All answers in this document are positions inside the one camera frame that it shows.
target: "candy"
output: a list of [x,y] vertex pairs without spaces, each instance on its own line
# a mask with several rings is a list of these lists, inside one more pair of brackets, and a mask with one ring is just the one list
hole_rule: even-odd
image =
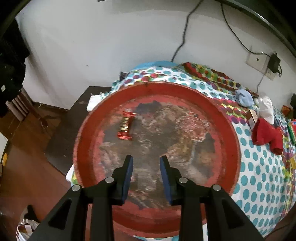
[[129,135],[129,129],[131,126],[131,122],[136,113],[124,111],[123,119],[121,121],[119,132],[117,133],[117,137],[122,140],[132,140],[132,137]]

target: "dark wooden table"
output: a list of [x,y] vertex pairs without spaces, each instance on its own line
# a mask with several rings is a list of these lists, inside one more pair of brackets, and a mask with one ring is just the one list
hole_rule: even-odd
[[62,174],[66,175],[73,164],[72,154],[75,138],[88,114],[86,107],[91,94],[98,95],[101,92],[109,92],[110,90],[111,87],[88,87],[57,127],[54,136],[47,145],[45,156]]

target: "round red tray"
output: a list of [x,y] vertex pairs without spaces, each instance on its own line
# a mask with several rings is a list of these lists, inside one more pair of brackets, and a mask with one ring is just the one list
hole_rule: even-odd
[[[131,141],[117,138],[123,111],[136,113]],[[165,200],[160,156],[166,155],[182,176],[207,187],[218,183],[229,194],[240,169],[239,144],[228,118],[210,98],[174,83],[128,86],[89,113],[73,152],[78,182],[97,184],[126,155],[134,157],[134,170],[126,203],[113,206],[114,228],[140,237],[170,237],[179,231],[181,207]],[[203,206],[202,217],[205,223]]]

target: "polka dot bedsheet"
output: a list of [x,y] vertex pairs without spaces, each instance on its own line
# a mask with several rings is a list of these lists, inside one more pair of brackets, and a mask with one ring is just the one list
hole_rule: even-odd
[[[192,66],[196,67],[200,76],[187,73],[182,65],[174,68],[154,66],[133,70],[124,80],[114,82],[109,93],[101,93],[101,100],[124,86],[146,81],[165,81],[189,86],[213,99],[231,121],[240,145],[240,174],[231,197],[258,231],[266,236],[296,201],[295,171],[285,168],[282,157],[273,154],[269,149],[269,144],[263,146],[253,144],[251,130],[244,116],[248,109],[240,107],[233,96],[233,90],[244,87],[225,74],[216,72],[207,66],[196,64]],[[289,159],[295,153],[295,147],[291,144],[283,114],[276,108],[274,113],[284,135],[284,155]],[[203,235],[204,241],[207,241],[206,224],[203,225]],[[178,240],[178,236],[159,239],[138,238],[141,240]]]

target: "power adapter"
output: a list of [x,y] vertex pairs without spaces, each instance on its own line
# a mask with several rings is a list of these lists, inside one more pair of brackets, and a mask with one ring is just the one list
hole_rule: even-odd
[[279,71],[279,63],[280,63],[280,59],[279,57],[276,55],[276,53],[273,53],[271,56],[270,56],[270,59],[268,61],[268,64],[267,64],[267,68],[269,68],[273,73],[280,73]]

